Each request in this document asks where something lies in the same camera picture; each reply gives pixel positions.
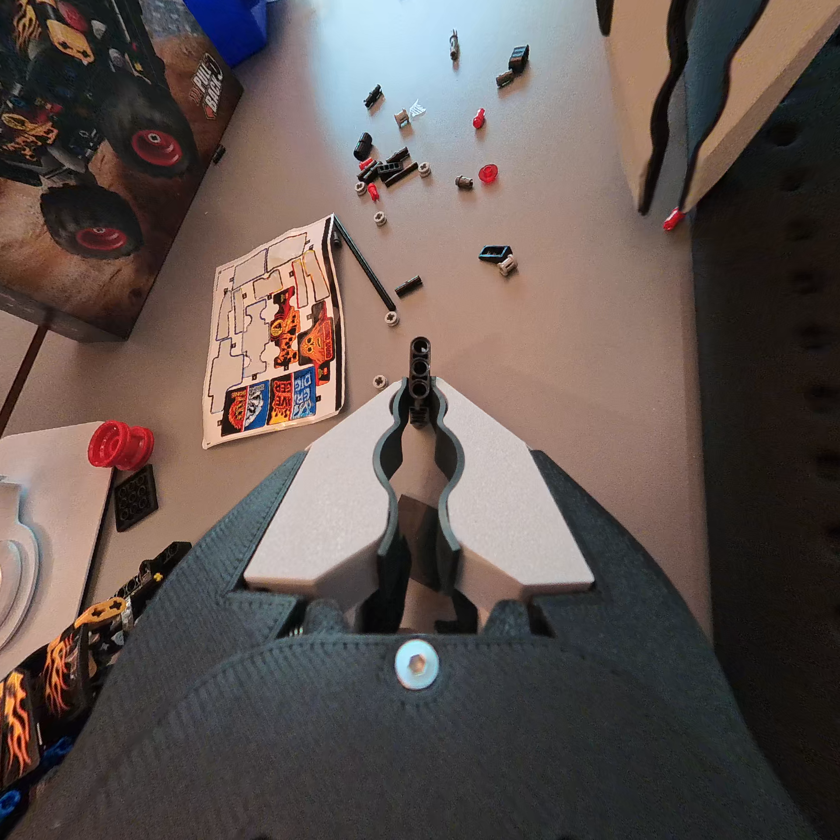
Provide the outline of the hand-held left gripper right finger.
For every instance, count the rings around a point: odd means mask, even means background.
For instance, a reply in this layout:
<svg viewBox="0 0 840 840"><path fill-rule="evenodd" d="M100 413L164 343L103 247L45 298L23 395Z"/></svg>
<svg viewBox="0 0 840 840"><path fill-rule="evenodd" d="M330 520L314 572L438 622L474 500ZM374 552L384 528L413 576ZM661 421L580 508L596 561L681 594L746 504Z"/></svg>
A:
<svg viewBox="0 0 840 840"><path fill-rule="evenodd" d="M440 633L474 634L504 601L583 593L595 576L532 450L441 377L432 380L439 588L456 618Z"/></svg>

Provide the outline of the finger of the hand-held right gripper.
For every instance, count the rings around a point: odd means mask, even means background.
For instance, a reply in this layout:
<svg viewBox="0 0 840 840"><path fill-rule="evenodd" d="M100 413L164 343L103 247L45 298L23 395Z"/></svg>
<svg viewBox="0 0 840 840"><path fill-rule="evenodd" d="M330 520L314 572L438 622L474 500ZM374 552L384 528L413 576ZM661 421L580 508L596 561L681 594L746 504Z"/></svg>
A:
<svg viewBox="0 0 840 840"><path fill-rule="evenodd" d="M723 177L838 27L836 1L698 2L688 35L679 210Z"/></svg>
<svg viewBox="0 0 840 840"><path fill-rule="evenodd" d="M597 1L619 150L636 210L646 215L669 144L669 104L686 66L687 1Z"/></svg>

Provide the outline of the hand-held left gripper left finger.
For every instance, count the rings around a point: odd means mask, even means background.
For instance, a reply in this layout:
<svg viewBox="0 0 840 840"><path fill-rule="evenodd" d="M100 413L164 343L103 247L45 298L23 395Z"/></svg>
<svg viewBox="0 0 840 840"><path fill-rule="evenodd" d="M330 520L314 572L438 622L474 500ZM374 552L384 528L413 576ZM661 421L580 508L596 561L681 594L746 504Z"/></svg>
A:
<svg viewBox="0 0 840 840"><path fill-rule="evenodd" d="M411 553L391 478L403 462L407 387L387 386L307 448L245 568L250 588L359 606L364 632L397 631Z"/></svg>

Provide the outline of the sticker sheet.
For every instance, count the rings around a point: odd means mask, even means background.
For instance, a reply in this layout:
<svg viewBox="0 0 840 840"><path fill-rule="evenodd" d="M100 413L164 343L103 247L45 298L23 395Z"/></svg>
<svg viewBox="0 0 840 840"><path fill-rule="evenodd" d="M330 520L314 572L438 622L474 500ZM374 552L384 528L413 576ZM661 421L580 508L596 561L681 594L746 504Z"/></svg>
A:
<svg viewBox="0 0 840 840"><path fill-rule="evenodd" d="M316 424L345 404L335 216L218 267L203 385L205 450Z"/></svg>

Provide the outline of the grey desk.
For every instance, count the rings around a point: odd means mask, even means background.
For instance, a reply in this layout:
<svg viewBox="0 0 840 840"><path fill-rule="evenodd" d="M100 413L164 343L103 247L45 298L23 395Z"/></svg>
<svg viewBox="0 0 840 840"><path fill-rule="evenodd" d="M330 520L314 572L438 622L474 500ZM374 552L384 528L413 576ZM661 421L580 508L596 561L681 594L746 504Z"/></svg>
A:
<svg viewBox="0 0 840 840"><path fill-rule="evenodd" d="M118 419L151 427L159 510L125 533L108 514L87 599L97 601L174 540L197 541L335 420L203 450L202 393L214 273L290 228L335 212L390 292L385 308L345 247L336 265L349 383L345 412L407 343L433 370L541 449L660 564L709 633L711 610L690 232L662 222L685 168L677 91L658 193L637 214L616 139L594 2L277 2L268 46L237 68L244 95L226 155L206 175L125 343L49 333L7 434ZM458 32L459 58L448 39ZM523 73L498 89L513 49ZM364 98L380 83L374 112ZM472 120L486 110L486 125ZM407 109L411 126L397 128ZM357 196L362 132L380 163L427 161L380 201ZM483 165L498 165L483 185ZM457 175L474 179L471 192ZM387 215L377 227L373 216ZM509 245L509 277L482 262Z"/></svg>

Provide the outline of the black smooth square tile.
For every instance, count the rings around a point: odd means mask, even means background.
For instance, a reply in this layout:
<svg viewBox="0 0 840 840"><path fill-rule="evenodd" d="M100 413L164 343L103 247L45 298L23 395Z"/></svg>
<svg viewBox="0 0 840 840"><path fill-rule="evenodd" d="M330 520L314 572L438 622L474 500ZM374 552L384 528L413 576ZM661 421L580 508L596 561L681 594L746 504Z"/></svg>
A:
<svg viewBox="0 0 840 840"><path fill-rule="evenodd" d="M401 495L398 499L398 521L411 555L411 580L433 592L443 592L437 557L437 507Z"/></svg>

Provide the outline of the red toy wheel hub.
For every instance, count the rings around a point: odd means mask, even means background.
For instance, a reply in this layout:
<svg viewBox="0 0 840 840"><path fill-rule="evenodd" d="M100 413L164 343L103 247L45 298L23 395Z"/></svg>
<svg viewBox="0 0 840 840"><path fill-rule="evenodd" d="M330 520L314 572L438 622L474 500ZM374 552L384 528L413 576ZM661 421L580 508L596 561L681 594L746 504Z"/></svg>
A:
<svg viewBox="0 0 840 840"><path fill-rule="evenodd" d="M94 467L134 471L148 464L153 451L154 434L149 428L107 421L93 432L87 458Z"/></svg>

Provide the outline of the long black toy axle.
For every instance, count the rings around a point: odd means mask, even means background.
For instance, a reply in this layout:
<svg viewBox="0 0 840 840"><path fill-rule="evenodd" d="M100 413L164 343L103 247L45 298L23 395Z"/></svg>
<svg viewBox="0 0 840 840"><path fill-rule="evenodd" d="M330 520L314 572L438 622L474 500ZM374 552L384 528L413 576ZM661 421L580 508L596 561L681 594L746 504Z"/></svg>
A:
<svg viewBox="0 0 840 840"><path fill-rule="evenodd" d="M386 310L389 312L396 312L396 303L394 302L388 291L385 289L385 287L382 285L378 276L373 271L371 265L369 264L367 259L362 255L359 247L357 246L357 244L355 244L353 238L350 236L345 226L343 226L336 213L332 214L332 226L337 231L342 241L349 247L351 255L355 258L358 265L363 270L363 273L366 275L369 282L372 284L375 292L384 303Z"/></svg>

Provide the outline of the white booklet stand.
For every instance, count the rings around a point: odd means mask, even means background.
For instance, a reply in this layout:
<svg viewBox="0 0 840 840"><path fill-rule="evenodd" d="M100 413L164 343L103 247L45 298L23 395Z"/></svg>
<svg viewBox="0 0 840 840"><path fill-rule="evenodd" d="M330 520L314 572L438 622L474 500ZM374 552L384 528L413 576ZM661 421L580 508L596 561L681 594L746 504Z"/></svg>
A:
<svg viewBox="0 0 840 840"><path fill-rule="evenodd" d="M1 442L1 677L81 611L112 473L88 461L97 423Z"/></svg>

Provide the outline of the toy truck model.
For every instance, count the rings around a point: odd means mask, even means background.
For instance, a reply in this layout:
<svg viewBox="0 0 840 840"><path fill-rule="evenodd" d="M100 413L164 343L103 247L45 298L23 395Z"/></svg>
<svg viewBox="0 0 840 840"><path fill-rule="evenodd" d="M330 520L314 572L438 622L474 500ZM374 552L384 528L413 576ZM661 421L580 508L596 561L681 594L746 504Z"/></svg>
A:
<svg viewBox="0 0 840 840"><path fill-rule="evenodd" d="M1 837L55 776L142 614L192 549L172 542L2 678Z"/></svg>

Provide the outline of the toy truck set box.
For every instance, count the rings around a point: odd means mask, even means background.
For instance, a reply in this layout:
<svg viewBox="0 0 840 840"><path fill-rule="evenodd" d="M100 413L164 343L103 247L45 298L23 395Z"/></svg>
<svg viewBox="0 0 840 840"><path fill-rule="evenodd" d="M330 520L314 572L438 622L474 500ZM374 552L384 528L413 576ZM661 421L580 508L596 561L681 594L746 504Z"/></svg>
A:
<svg viewBox="0 0 840 840"><path fill-rule="evenodd" d="M1 309L126 340L242 87L176 1L1 3Z"/></svg>

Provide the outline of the blue plastic bin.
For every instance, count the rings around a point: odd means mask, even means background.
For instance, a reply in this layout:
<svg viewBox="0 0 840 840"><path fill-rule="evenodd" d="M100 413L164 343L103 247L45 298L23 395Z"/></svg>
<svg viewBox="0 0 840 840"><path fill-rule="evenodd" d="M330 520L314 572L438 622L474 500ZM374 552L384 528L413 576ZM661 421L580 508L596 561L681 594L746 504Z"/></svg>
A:
<svg viewBox="0 0 840 840"><path fill-rule="evenodd" d="M231 68L266 47L268 1L185 1L184 4Z"/></svg>

